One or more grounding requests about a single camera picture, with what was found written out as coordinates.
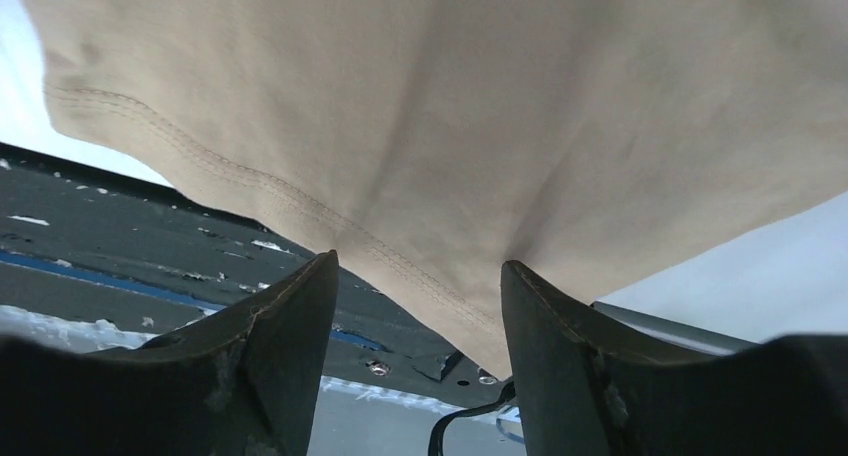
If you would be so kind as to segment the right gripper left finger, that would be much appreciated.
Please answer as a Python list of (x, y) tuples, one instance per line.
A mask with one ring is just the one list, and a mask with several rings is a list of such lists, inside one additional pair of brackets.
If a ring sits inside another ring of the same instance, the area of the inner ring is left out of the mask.
[(5, 455), (303, 455), (338, 257), (136, 349), (1, 340)]

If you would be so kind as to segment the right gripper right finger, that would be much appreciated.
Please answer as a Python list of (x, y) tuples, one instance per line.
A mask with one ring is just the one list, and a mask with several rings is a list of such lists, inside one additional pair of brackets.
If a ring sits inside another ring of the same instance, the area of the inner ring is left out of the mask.
[(728, 356), (662, 341), (518, 261), (503, 322), (531, 455), (843, 455), (847, 340), (784, 336)]

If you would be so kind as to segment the beige t-shirt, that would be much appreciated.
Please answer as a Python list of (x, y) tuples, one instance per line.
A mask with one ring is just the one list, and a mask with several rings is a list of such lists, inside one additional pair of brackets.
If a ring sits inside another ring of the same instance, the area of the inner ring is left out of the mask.
[(847, 189), (847, 0), (22, 2), (59, 133), (498, 377), (503, 262), (589, 303)]

